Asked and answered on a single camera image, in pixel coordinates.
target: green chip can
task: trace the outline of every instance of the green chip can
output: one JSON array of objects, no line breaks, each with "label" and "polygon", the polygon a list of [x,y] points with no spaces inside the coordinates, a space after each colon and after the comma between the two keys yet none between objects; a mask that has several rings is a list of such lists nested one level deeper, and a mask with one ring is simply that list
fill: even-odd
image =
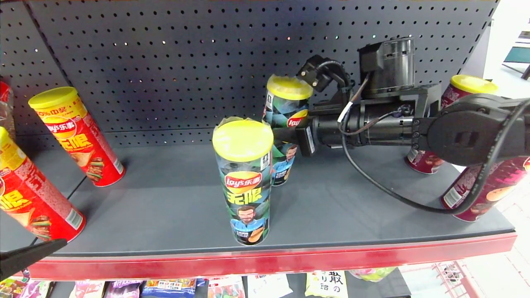
[{"label": "green chip can", "polygon": [[[294,127],[308,114],[313,88],[295,77],[272,75],[267,82],[263,120],[271,128]],[[280,186],[289,178],[298,145],[275,140],[272,147],[273,183]]]},{"label": "green chip can", "polygon": [[256,245],[269,233],[272,130],[230,117],[215,128],[212,143],[232,233],[237,242]]}]

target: dark red chip can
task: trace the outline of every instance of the dark red chip can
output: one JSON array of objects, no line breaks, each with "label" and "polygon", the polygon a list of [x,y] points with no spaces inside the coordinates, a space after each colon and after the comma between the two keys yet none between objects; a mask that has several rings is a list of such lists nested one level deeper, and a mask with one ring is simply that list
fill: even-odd
[{"label": "dark red chip can", "polygon": [[[445,208],[458,207],[468,196],[479,175],[480,167],[480,165],[470,166],[458,176],[442,196],[441,204]],[[490,170],[484,188],[480,191],[475,203],[463,213],[453,216],[466,222],[475,222],[498,201],[509,196],[528,171],[530,171],[530,157],[528,156],[496,163]]]},{"label": "dark red chip can", "polygon": [[[440,107],[443,109],[469,94],[495,93],[497,88],[497,85],[478,77],[455,75],[441,96]],[[434,174],[438,172],[444,161],[433,152],[411,149],[405,158],[405,163],[420,173]]]}]

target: cartoon man illustration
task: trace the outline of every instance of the cartoon man illustration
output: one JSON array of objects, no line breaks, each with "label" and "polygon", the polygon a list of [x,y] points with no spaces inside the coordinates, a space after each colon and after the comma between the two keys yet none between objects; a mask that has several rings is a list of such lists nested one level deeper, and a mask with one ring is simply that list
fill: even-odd
[{"label": "cartoon man illustration", "polygon": [[293,165],[297,149],[298,145],[292,145],[291,147],[289,147],[289,149],[287,149],[287,152],[285,153],[285,160],[277,162],[274,165],[275,173],[281,173],[290,169],[290,167]]},{"label": "cartoon man illustration", "polygon": [[256,208],[253,206],[242,206],[237,209],[237,215],[240,221],[231,219],[230,224],[239,232],[252,232],[265,225],[265,218],[259,220],[254,219],[256,216]]}]

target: red shelf edge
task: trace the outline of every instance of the red shelf edge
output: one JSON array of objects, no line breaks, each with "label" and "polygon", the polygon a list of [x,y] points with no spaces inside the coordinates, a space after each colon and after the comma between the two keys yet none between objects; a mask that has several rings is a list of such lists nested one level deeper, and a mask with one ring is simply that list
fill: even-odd
[{"label": "red shelf edge", "polygon": [[228,274],[348,270],[457,260],[511,250],[516,232],[457,240],[353,247],[263,250],[132,257],[48,257],[32,265],[31,277],[53,281],[84,279],[169,279]]}]

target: red chip can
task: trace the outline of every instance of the red chip can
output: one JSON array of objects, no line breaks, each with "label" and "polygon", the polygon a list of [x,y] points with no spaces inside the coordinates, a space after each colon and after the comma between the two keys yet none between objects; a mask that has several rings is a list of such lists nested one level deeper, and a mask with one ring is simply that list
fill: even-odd
[{"label": "red chip can", "polygon": [[95,186],[111,185],[125,175],[75,88],[42,92],[32,97],[29,105]]},{"label": "red chip can", "polygon": [[[497,88],[497,85],[478,77],[454,75],[451,78],[449,86],[447,86],[444,94],[441,96],[440,107],[443,109],[469,94],[493,94],[497,91]],[[405,163],[420,173],[434,174],[438,172],[438,169],[444,161],[433,152],[411,149],[405,158]]]},{"label": "red chip can", "polygon": [[73,240],[85,217],[0,127],[0,209],[43,241]]},{"label": "red chip can", "polygon": [[[442,196],[441,203],[445,208],[458,207],[468,196],[479,175],[480,167],[480,165],[470,166],[460,174]],[[480,191],[475,203],[463,213],[453,216],[466,222],[475,222],[498,201],[509,196],[528,171],[530,171],[530,157],[528,156],[496,163],[490,170],[484,188]]]}]

